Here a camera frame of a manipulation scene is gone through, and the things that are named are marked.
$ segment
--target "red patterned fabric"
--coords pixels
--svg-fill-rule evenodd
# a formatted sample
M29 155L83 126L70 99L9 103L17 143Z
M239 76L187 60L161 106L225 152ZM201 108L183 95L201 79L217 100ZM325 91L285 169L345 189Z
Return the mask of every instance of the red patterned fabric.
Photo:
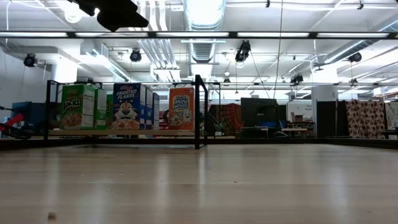
M346 101L348 132L353 138L384 139L383 101Z

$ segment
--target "red object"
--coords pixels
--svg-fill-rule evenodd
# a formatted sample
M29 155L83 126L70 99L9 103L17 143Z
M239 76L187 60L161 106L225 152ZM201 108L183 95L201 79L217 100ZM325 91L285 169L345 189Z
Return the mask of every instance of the red object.
M17 114L14 117L12 117L10 120L8 120L5 124L8 126L12 126L24 119L22 114Z

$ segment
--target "ventilation duct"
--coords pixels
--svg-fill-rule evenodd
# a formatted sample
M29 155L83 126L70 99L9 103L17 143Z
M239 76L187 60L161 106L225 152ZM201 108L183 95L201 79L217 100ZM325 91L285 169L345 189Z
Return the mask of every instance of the ventilation duct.
M185 25L188 31L219 31L223 24L226 0L184 0ZM191 63L214 60L216 44L190 44ZM191 65L193 75L208 77L212 65Z
M398 32L398 14L380 23L378 26L373 28L371 32ZM323 62L325 64L338 62L379 41L380 40L353 40L334 52L326 55L323 59Z

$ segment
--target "blue cereal box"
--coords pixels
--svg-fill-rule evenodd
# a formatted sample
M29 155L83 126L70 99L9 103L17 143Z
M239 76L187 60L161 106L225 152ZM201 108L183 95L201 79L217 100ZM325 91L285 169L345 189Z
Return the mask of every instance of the blue cereal box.
M160 108L160 97L157 93L154 93L154 106L152 109L152 114L154 116L152 129L154 130L159 130L159 108Z
M153 105L154 105L154 92L147 87L145 99L145 129L151 130L154 122Z
M140 83L115 83L112 129L145 129L145 97Z

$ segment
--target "cereal box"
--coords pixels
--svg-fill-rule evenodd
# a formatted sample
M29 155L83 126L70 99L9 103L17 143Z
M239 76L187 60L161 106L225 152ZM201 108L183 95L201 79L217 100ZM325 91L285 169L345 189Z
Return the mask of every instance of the cereal box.
M145 99L145 129L152 129L154 122L153 116L153 105L154 105L154 92L150 88L146 88L146 99Z
M94 98L94 129L104 130L106 128L106 91L95 89Z
M152 108L152 114L154 117L153 129L159 130L160 97L157 93L154 93L153 98L154 98L154 106Z
M193 130L193 88L170 89L169 129Z
M115 83L112 129L145 129L145 97L140 83Z
M61 129L93 129L95 88L65 85L62 88Z
M113 117L113 94L106 95L106 129L111 129Z

